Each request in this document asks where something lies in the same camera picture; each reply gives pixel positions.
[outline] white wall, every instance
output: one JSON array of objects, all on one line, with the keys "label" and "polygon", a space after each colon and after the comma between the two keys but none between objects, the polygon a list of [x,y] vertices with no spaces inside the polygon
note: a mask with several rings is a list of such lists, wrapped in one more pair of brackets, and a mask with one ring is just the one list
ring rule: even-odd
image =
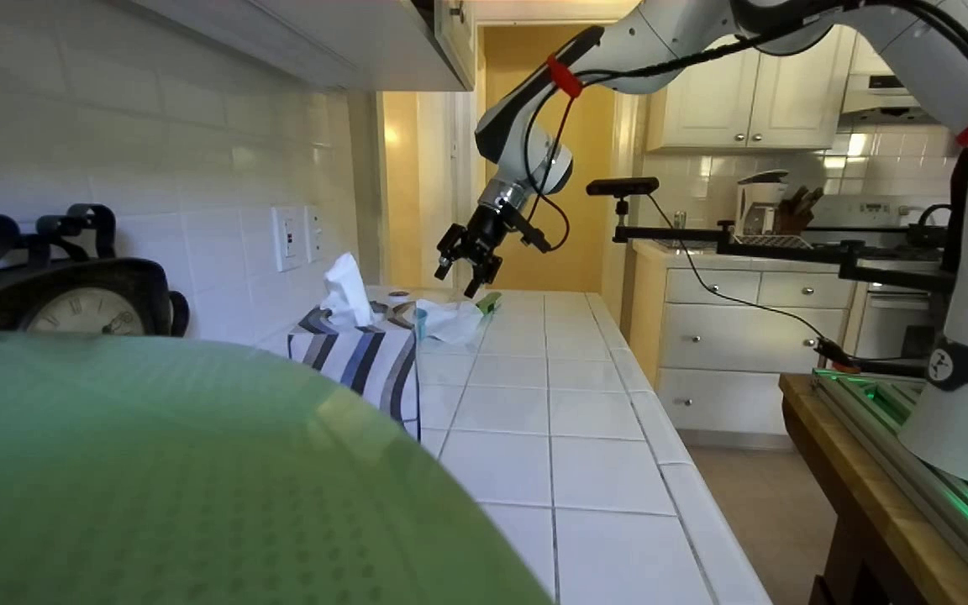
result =
[{"label": "white wall", "polygon": [[[0,211],[103,201],[121,251],[158,259],[190,335],[281,350],[357,248],[348,99],[103,0],[0,0]],[[311,209],[316,266],[277,271],[270,209]]]}]

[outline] wall cabinet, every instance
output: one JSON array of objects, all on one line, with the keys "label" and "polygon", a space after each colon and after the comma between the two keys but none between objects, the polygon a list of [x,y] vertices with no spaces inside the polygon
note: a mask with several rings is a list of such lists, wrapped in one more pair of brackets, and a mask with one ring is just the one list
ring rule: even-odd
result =
[{"label": "wall cabinet", "polygon": [[467,91],[467,0],[130,0],[320,91]]},{"label": "wall cabinet", "polygon": [[854,34],[836,28],[794,58],[745,51],[690,67],[647,99],[644,153],[826,148],[840,120],[850,53]]}]

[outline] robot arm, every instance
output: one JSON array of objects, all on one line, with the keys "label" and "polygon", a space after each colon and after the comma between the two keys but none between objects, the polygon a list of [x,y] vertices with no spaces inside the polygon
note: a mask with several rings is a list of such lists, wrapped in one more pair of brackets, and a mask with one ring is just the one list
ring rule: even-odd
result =
[{"label": "robot arm", "polygon": [[826,28],[802,25],[832,4],[836,0],[801,0],[801,11],[789,4],[750,11],[742,4],[731,11],[728,0],[644,0],[612,28],[580,30],[479,117],[478,153],[495,160],[498,173],[478,197],[475,218],[467,224],[451,224],[441,238],[436,280],[442,280],[458,259],[469,259],[475,284],[467,285],[467,295],[475,295],[478,285],[498,275],[502,259],[495,248],[508,231],[520,231],[523,242],[552,251],[543,231],[520,218],[520,209],[532,197],[559,191],[575,169],[568,148],[559,148],[541,132],[535,132],[535,114],[552,94],[577,94],[585,84],[605,84],[626,94],[657,91],[678,75],[687,58],[697,58],[722,34],[742,34],[737,18],[757,28],[757,34],[750,30],[753,41],[771,37],[787,53],[794,53],[819,41]]},{"label": "robot arm", "polygon": [[[469,259],[467,295],[491,284],[502,259],[495,248],[508,229],[549,248],[520,209],[535,194],[559,191],[570,156],[541,137],[532,120],[559,91],[607,84],[644,94],[677,79],[687,58],[722,34],[739,34],[765,53],[795,53],[829,25],[865,34],[914,99],[968,148],[968,0],[642,0],[621,25],[593,28],[559,51],[552,67],[535,72],[478,127],[478,148],[498,165],[467,229],[451,224],[441,238],[442,280],[451,261]],[[942,346],[929,362],[920,395],[901,443],[920,462],[968,482],[968,211],[960,259]]]}]

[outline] kitchen counter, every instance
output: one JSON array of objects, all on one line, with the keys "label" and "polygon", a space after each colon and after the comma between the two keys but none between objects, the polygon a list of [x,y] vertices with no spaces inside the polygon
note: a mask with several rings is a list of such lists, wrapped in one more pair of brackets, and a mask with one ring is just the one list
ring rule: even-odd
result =
[{"label": "kitchen counter", "polygon": [[771,601],[599,295],[426,344],[422,442],[565,605]]}]

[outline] drawer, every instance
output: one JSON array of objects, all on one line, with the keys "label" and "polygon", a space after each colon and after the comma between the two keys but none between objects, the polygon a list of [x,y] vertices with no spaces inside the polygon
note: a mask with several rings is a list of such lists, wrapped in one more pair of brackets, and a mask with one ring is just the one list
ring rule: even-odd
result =
[{"label": "drawer", "polygon": [[[840,335],[845,309],[801,309],[826,335]],[[750,305],[669,305],[661,367],[802,374],[818,362],[814,332],[787,317]]]},{"label": "drawer", "polygon": [[678,429],[787,433],[775,374],[669,370],[656,395]]},{"label": "drawer", "polygon": [[[705,285],[757,302],[761,271],[700,271]],[[690,305],[727,305],[727,300],[705,293],[692,270],[671,270],[669,275],[669,302],[690,302]]]},{"label": "drawer", "polygon": [[854,284],[822,271],[762,271],[762,305],[850,305]]}]

